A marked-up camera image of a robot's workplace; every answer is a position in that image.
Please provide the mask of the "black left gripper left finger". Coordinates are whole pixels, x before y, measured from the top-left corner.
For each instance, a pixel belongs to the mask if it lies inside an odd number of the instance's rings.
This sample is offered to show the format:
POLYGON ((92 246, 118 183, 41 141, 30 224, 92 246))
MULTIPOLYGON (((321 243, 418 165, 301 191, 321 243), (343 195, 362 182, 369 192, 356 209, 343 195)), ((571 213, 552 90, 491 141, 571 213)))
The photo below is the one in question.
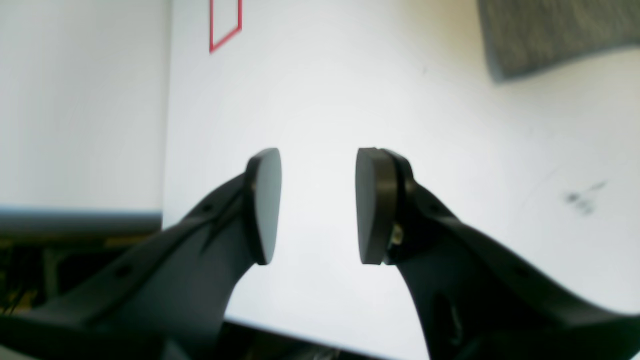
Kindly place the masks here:
POLYGON ((37 360, 213 357, 240 279, 274 257, 281 153, 267 148, 177 224, 75 289, 1 317, 1 345, 37 360))

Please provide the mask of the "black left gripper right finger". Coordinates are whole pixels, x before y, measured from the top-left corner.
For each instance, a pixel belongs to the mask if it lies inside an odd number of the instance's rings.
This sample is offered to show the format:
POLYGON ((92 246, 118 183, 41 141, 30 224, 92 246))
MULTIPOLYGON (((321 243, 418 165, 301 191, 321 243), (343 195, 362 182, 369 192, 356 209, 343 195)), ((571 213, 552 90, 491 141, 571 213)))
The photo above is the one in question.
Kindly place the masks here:
POLYGON ((416 182, 409 161, 359 148, 359 257, 393 265, 432 360, 631 360, 639 317, 569 292, 456 217, 416 182))

